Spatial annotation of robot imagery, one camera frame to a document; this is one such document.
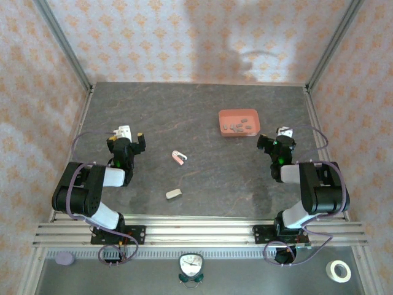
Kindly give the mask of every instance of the roll of tape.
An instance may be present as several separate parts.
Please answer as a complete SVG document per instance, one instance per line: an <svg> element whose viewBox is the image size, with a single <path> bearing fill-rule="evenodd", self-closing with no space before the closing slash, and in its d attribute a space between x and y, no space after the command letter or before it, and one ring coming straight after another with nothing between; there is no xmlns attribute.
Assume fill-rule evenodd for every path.
<svg viewBox="0 0 393 295"><path fill-rule="evenodd" d="M351 269L341 260L330 261L326 265L326 273L329 278L337 283L346 283L351 278Z"/></svg>

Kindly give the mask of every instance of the clock face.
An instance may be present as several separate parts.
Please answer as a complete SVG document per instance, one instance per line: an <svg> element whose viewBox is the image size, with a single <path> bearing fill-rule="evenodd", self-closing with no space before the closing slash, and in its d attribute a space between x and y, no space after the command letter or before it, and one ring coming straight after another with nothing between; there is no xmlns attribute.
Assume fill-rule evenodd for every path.
<svg viewBox="0 0 393 295"><path fill-rule="evenodd" d="M192 278L202 270L203 258L199 254L185 254L180 257L180 269L183 273Z"/></svg>

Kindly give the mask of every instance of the beige eraser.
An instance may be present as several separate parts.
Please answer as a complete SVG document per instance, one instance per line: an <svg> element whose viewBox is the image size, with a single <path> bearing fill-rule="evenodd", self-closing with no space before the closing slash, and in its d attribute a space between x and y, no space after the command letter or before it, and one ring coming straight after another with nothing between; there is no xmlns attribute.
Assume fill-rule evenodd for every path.
<svg viewBox="0 0 393 295"><path fill-rule="evenodd" d="M166 198L169 199L173 199L175 197L177 197L178 195L181 195L182 191L180 189L175 189L173 191L167 192L166 193Z"/></svg>

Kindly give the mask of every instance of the pink clothespin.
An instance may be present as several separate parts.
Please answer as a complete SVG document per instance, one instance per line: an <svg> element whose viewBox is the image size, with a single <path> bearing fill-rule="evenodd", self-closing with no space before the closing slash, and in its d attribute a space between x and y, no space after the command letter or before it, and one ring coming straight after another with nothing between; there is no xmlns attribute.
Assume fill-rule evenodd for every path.
<svg viewBox="0 0 393 295"><path fill-rule="evenodd" d="M183 165L184 161L187 160L187 157L183 155L181 152L178 151L173 151L172 152L172 158L179 163L179 165Z"/></svg>

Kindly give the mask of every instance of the gray stone table surface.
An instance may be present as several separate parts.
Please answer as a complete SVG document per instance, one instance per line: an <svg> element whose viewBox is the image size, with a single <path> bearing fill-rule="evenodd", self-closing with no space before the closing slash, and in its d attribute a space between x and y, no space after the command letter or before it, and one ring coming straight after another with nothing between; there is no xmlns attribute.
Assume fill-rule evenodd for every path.
<svg viewBox="0 0 393 295"><path fill-rule="evenodd" d="M112 131L130 125L143 132L146 151L135 157L128 187L105 187L102 201L121 213L274 218L300 200L300 187L270 176L270 157L257 149L258 136L224 138L218 113L252 108L261 133L310 125L301 87L258 85L97 83L82 131ZM85 135L78 160L107 163L106 135ZM311 130L295 130L294 159L316 147ZM189 159L179 166L173 150ZM168 201L165 194L183 194Z"/></svg>

